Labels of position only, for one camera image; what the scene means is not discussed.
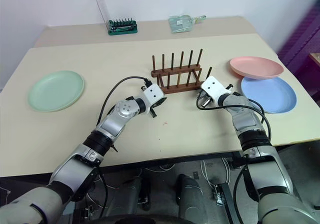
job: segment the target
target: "beige table surface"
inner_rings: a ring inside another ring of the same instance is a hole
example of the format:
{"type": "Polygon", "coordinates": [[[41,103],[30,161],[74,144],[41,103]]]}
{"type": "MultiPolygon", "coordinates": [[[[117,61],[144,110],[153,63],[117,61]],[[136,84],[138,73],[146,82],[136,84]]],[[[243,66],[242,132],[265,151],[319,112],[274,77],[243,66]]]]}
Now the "beige table surface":
{"type": "MultiPolygon", "coordinates": [[[[30,49],[1,93],[0,175],[52,172],[95,127],[101,105],[116,82],[127,76],[150,77],[152,55],[160,68],[162,53],[167,65],[171,53],[177,53],[177,65],[179,53],[187,54],[192,49],[195,63],[200,48],[201,81],[212,66],[212,75],[225,86],[234,84],[238,91],[242,77],[230,70],[231,58],[258,56],[280,63],[255,33],[30,49]],[[27,103],[28,91],[44,75],[60,70],[83,76],[83,95],[61,111],[33,111],[27,103]]],[[[286,68],[280,77],[294,89],[297,105],[288,113],[266,115],[272,128],[272,144],[319,139],[319,107],[286,68]]],[[[122,83],[105,111],[119,100],[139,95],[142,85],[141,80],[122,83]]],[[[119,153],[110,150],[102,166],[240,150],[230,114],[225,110],[198,110],[196,95],[196,91],[169,94],[167,101],[155,109],[158,117],[142,114],[132,119],[115,143],[119,153]]]]}

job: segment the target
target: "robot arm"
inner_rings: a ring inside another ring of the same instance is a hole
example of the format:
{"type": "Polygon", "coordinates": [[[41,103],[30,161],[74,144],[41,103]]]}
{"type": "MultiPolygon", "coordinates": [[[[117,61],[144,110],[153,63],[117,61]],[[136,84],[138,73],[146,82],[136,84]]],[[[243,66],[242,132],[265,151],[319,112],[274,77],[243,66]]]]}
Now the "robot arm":
{"type": "Polygon", "coordinates": [[[70,201],[79,201],[98,175],[104,155],[138,114],[149,113],[166,98],[157,84],[145,81],[141,96],[119,101],[87,139],[53,172],[49,185],[35,188],[0,208],[0,223],[55,224],[70,201]]]}
{"type": "MultiPolygon", "coordinates": [[[[217,106],[252,103],[238,93],[232,93],[213,76],[201,85],[206,92],[204,105],[213,101],[217,106]]],[[[232,116],[235,132],[240,140],[246,167],[243,178],[248,195],[258,204],[259,223],[308,223],[317,221],[294,195],[292,180],[277,150],[271,145],[256,113],[245,107],[225,108],[232,116]]]]}

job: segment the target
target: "gray floor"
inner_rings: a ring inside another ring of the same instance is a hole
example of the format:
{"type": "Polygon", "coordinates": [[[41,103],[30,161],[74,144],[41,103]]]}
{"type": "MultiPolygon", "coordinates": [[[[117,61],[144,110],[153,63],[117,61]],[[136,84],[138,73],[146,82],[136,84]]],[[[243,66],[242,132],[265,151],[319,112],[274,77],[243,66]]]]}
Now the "gray floor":
{"type": "MultiPolygon", "coordinates": [[[[320,205],[320,142],[308,142],[304,144],[297,144],[286,148],[279,152],[279,155],[287,168],[292,181],[303,200],[304,204],[309,208],[310,213],[320,222],[320,210],[314,210],[315,204],[320,205]]],[[[218,184],[226,179],[226,170],[220,158],[205,160],[208,177],[211,182],[218,184]]],[[[235,179],[239,173],[239,169],[231,171],[230,189],[233,190],[235,179]]],[[[108,185],[117,187],[124,181],[138,175],[140,169],[124,170],[115,173],[107,173],[104,175],[108,185]]],[[[203,190],[205,196],[206,208],[209,216],[210,224],[227,224],[228,219],[224,208],[216,205],[216,200],[213,199],[213,192],[206,180],[204,179],[200,161],[181,162],[167,172],[157,173],[143,169],[142,176],[148,177],[151,180],[151,209],[148,212],[138,208],[138,214],[162,214],[162,215],[178,215],[178,205],[175,199],[174,184],[177,176],[181,173],[193,176],[193,172],[198,172],[198,183],[203,190]]],[[[0,180],[0,186],[8,188],[12,193],[8,197],[8,201],[14,200],[22,192],[26,192],[33,187],[30,183],[0,180]]],[[[109,188],[108,204],[113,198],[117,190],[109,188]]],[[[257,203],[252,201],[246,192],[243,180],[240,181],[238,187],[238,206],[243,222],[245,224],[257,223],[257,203]]],[[[95,182],[95,189],[90,192],[90,196],[97,203],[104,201],[104,188],[101,181],[95,182]]],[[[1,192],[1,203],[4,203],[5,195],[1,192]]],[[[99,215],[97,210],[92,219],[99,215]]],[[[60,220],[60,224],[66,224],[70,221],[68,216],[60,220]]]]}

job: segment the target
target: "blue plate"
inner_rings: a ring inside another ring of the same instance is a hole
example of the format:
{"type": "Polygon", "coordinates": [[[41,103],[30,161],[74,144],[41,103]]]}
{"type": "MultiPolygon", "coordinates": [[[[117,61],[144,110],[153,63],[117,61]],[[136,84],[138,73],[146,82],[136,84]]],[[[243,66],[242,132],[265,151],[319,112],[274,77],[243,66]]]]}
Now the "blue plate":
{"type": "Polygon", "coordinates": [[[268,113],[287,113],[297,104],[295,91],[279,77],[267,80],[245,77],[241,89],[243,95],[260,103],[268,113]]]}

